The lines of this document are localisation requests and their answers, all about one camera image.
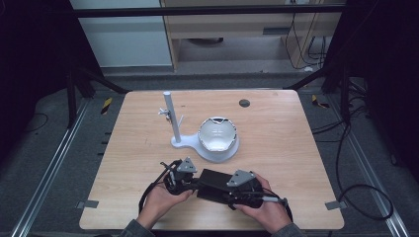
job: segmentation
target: gray floor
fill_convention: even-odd
[[[227,88],[282,88],[302,79],[308,72],[295,70],[287,60],[284,47],[278,39],[224,39],[215,44],[208,41],[185,40],[182,44],[179,68],[171,73],[144,73],[141,77],[111,77],[110,80],[131,90],[177,90],[177,89],[227,89]],[[299,91],[309,124],[312,128],[339,120],[333,108],[325,109],[311,103],[311,95],[318,96],[321,103],[334,105],[338,93],[322,95],[318,90],[321,79],[310,83]],[[88,100],[86,115],[63,160],[51,188],[44,200],[31,233],[41,236],[118,234],[120,230],[85,231],[78,221],[82,210],[75,208],[79,200],[87,199],[106,142],[107,132],[111,132],[124,100],[103,86],[96,85],[97,94]],[[113,98],[106,115],[100,110],[104,101]],[[362,101],[354,101],[354,107],[362,106]],[[13,162],[2,172],[0,180],[0,232],[7,236],[18,222],[30,202],[44,171],[47,169],[67,126],[66,92],[59,91],[39,101],[37,113],[29,124],[29,129],[16,145],[11,156]],[[334,189],[340,194],[335,174],[338,142],[343,127],[318,135],[314,138]],[[411,236],[419,236],[419,186],[406,168],[393,166],[382,139],[376,131],[368,112],[352,118],[351,134],[362,146],[372,169],[377,174],[384,189]],[[366,183],[362,165],[357,161],[359,154],[349,138],[343,143],[340,155],[340,177],[343,186]],[[356,190],[350,199],[361,209],[374,215],[379,214],[376,199],[370,191]],[[333,236],[393,236],[384,221],[374,221],[360,215],[352,207],[342,210],[345,227],[335,231]],[[199,233],[206,236],[266,236],[265,233]],[[310,231],[309,236],[327,236],[327,231]]]

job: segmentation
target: finger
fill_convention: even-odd
[[[193,193],[193,191],[192,191],[192,190],[184,191],[184,192],[182,192],[181,194],[179,194],[179,197],[180,197],[182,200],[186,200],[186,199],[188,199],[188,198],[192,195],[192,193]]]
[[[252,213],[256,210],[244,204],[235,204],[234,207],[249,216],[253,216]]]
[[[268,190],[271,189],[271,186],[269,185],[269,181],[265,180],[262,176],[254,173],[254,172],[253,172],[253,174],[256,175],[256,179],[261,183],[263,188],[268,189]]]

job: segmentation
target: white vertical rod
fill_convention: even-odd
[[[167,110],[170,112],[170,120],[172,122],[173,133],[177,143],[181,142],[181,133],[179,131],[178,121],[176,120],[175,108],[173,107],[172,94],[168,91],[163,93],[166,101]]]

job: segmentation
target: wall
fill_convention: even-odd
[[[160,7],[158,0],[70,0],[74,9]],[[102,68],[172,66],[162,17],[79,19]]]

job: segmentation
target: wooden table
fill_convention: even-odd
[[[327,210],[335,200],[310,127],[295,91],[172,91],[182,134],[198,131],[210,117],[231,119],[237,126],[240,147],[221,164],[210,163],[189,148],[170,143],[171,124],[159,109],[166,108],[162,91],[126,95],[89,200],[83,229],[123,229],[137,217],[138,201],[147,186],[163,171],[159,164],[191,157],[199,169],[233,174],[237,169],[254,171],[270,181],[281,198],[289,200],[294,222],[301,229],[340,229],[339,209]],[[250,101],[243,108],[239,101]],[[257,230],[262,227],[227,205],[190,197],[172,208],[155,226],[164,230]]]

